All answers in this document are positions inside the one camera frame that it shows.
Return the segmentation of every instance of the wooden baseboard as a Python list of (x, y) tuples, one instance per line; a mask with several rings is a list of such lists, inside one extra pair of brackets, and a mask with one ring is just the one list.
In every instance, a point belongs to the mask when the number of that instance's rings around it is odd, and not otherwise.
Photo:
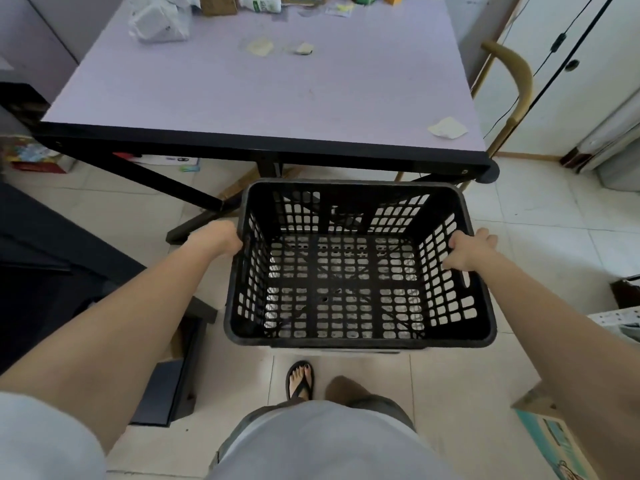
[(522, 158), (524, 160), (542, 160), (546, 162), (558, 162), (562, 159), (562, 157), (556, 155), (539, 155), (537, 153), (496, 152), (495, 156), (505, 158)]

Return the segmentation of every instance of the hand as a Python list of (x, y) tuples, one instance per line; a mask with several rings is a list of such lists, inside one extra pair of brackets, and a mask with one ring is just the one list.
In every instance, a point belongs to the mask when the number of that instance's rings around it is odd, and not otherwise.
[(470, 236), (457, 230), (451, 235), (449, 247), (453, 252), (444, 259), (443, 269), (458, 269), (460, 271), (477, 271), (477, 266), (487, 256), (495, 253), (498, 236), (489, 234), (489, 229), (478, 229), (475, 236)]
[(231, 221), (212, 221), (192, 232), (186, 243), (211, 252), (213, 257), (220, 254), (233, 256), (242, 249), (242, 241), (238, 239), (236, 226)]

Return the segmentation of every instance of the black plastic basket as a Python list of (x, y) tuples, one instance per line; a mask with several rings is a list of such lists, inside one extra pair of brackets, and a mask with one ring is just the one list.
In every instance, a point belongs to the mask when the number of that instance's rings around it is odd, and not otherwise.
[(244, 192), (225, 332), (240, 345), (485, 347), (495, 338), (476, 273), (445, 271), (472, 232), (452, 185), (264, 178)]

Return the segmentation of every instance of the white tile floor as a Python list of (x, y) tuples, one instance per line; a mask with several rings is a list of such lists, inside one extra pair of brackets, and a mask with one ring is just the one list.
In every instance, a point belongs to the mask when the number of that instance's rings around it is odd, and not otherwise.
[[(640, 195), (600, 188), (549, 162), (499, 159), (495, 184), (465, 193), (474, 226), (487, 226), (499, 249), (583, 313), (615, 308), (607, 284), (640, 273)], [(217, 193), (250, 168), (204, 161), (200, 173), (158, 168)], [(304, 178), (392, 180), (393, 172), (306, 168)], [(198, 209), (80, 164), (69, 175), (9, 172), (11, 183), (145, 265), (169, 251), (167, 230)], [(221, 308), (230, 261), (213, 263), (197, 296)], [(466, 479), (555, 478), (509, 406), (538, 379), (494, 302), (499, 334), (485, 349), (431, 349), (404, 355), (310, 357), (317, 397), (336, 374), (387, 395), (419, 434)], [(242, 416), (284, 398), (284, 374), (299, 355), (239, 347), (210, 326), (192, 416), (170, 428), (130, 427), (108, 457), (109, 480), (202, 477)]]

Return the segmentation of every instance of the chair backrest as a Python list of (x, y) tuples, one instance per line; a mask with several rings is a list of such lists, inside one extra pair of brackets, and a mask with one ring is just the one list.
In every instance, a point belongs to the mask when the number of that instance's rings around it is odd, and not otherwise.
[(516, 105), (516, 108), (508, 117), (504, 128), (501, 129), (498, 136), (489, 145), (489, 149), (487, 149), (489, 157), (493, 158), (495, 153), (529, 110), (533, 95), (533, 76), (526, 60), (517, 55), (517, 53), (512, 51), (510, 48), (506, 48), (505, 46), (491, 40), (482, 42), (481, 47), (489, 52), (490, 55), (486, 64), (484, 64), (482, 71), (480, 71), (474, 87), (471, 89), (471, 96), (476, 96), (489, 72), (489, 69), (491, 69), (494, 59), (500, 60), (500, 62), (507, 67), (507, 70), (511, 74), (511, 77), (518, 88), (518, 104)]

